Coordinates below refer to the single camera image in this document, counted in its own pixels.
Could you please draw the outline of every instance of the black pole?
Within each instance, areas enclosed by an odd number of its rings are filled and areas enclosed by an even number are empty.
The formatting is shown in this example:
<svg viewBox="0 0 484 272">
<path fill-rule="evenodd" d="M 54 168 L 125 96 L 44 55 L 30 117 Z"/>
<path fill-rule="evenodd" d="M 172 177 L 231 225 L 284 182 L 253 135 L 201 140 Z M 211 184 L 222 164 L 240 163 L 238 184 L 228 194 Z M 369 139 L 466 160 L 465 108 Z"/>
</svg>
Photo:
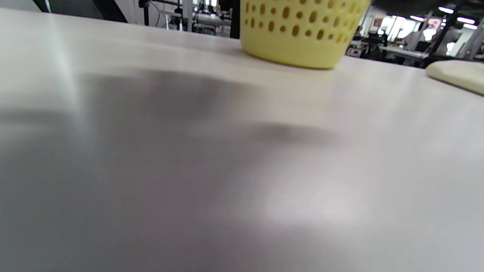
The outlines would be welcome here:
<svg viewBox="0 0 484 272">
<path fill-rule="evenodd" d="M 143 13 L 144 13 L 144 16 L 145 16 L 145 26 L 149 26 L 150 25 L 150 10 L 148 9 L 148 7 L 144 7 L 143 8 Z"/>
<path fill-rule="evenodd" d="M 457 5 L 455 6 L 455 9 L 454 9 L 454 13 L 452 13 L 449 17 L 449 19 L 447 20 L 447 23 L 445 24 L 445 27 L 444 29 L 442 30 L 442 32 L 439 34 L 439 37 L 437 38 L 435 44 L 434 44 L 434 47 L 432 48 L 432 50 L 430 51 L 430 55 L 432 54 L 435 54 L 435 52 L 437 51 L 437 48 L 440 46 L 440 44 L 442 43 L 442 40 L 444 39 L 445 37 L 445 34 L 447 33 L 447 31 L 449 30 L 449 28 L 451 26 L 454 26 L 455 25 L 455 22 L 457 20 L 457 17 L 459 17 L 459 15 L 457 13 L 459 13 L 460 9 L 464 6 L 464 3 L 467 2 L 467 0 L 460 0 L 459 3 L 457 3 Z"/>
<path fill-rule="evenodd" d="M 150 0 L 139 0 L 138 7 L 143 9 L 143 16 L 145 18 L 145 26 L 150 25 Z"/>
</svg>

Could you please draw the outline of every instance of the poster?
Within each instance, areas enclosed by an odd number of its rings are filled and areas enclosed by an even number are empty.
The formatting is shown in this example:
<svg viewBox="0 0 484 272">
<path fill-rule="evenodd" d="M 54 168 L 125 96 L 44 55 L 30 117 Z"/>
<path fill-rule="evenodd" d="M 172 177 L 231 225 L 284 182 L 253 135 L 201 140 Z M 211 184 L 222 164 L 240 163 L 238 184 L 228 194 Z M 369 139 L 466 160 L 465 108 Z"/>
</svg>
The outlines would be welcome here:
<svg viewBox="0 0 484 272">
<path fill-rule="evenodd" d="M 382 23 L 383 23 L 383 18 L 378 18 L 378 19 L 375 18 L 375 20 L 373 21 L 373 26 L 379 28 L 381 27 Z"/>
<path fill-rule="evenodd" d="M 428 20 L 427 29 L 440 30 L 440 25 L 441 24 L 442 24 L 442 19 L 439 19 L 439 18 L 430 18 Z"/>
</svg>

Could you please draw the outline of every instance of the white table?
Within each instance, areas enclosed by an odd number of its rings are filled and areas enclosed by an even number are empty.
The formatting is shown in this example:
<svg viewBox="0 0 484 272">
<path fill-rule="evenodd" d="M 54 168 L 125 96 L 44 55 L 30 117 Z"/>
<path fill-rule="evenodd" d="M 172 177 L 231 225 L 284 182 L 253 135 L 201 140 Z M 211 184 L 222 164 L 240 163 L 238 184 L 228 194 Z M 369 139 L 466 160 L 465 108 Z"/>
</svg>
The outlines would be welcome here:
<svg viewBox="0 0 484 272">
<path fill-rule="evenodd" d="M 484 266 L 482 97 L 376 61 L 315 71 L 207 35 L 0 22 L 0 271 Z"/>
<path fill-rule="evenodd" d="M 404 65 L 409 65 L 411 62 L 428 58 L 428 53 L 408 51 L 395 46 L 379 46 L 379 48 L 380 50 L 386 50 L 393 55 L 405 58 Z"/>
<path fill-rule="evenodd" d="M 197 15 L 198 22 L 200 24 L 219 27 L 219 26 L 230 26 L 230 21 L 222 20 L 221 18 L 217 17 L 216 15 L 212 16 L 209 14 L 198 14 Z"/>
</svg>

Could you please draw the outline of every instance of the yellow plastic basket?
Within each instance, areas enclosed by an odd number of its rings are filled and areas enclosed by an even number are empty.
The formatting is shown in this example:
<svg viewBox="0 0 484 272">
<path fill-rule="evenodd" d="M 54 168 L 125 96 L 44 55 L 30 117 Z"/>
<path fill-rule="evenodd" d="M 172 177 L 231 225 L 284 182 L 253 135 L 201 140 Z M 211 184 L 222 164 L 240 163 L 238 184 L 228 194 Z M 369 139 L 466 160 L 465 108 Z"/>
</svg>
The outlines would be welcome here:
<svg viewBox="0 0 484 272">
<path fill-rule="evenodd" d="M 344 55 L 370 0 L 242 0 L 241 43 L 249 55 L 331 69 Z"/>
</svg>

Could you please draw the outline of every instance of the black stand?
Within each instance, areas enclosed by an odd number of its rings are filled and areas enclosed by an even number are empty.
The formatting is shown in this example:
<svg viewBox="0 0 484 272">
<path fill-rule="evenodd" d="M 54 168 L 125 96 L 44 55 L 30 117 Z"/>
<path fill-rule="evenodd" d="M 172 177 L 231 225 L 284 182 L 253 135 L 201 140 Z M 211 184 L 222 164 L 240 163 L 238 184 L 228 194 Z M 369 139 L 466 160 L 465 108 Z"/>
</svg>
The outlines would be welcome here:
<svg viewBox="0 0 484 272">
<path fill-rule="evenodd" d="M 180 0 L 178 0 L 178 2 L 171 2 L 171 1 L 166 1 L 166 0 L 151 0 L 151 1 L 160 2 L 160 3 L 168 4 L 168 5 L 174 5 L 174 6 L 178 6 L 179 8 L 182 5 L 180 3 Z M 145 26 L 149 26 L 150 25 L 150 10 L 149 10 L 150 0 L 139 0 L 138 1 L 138 7 L 143 9 L 143 16 L 145 18 Z"/>
</svg>

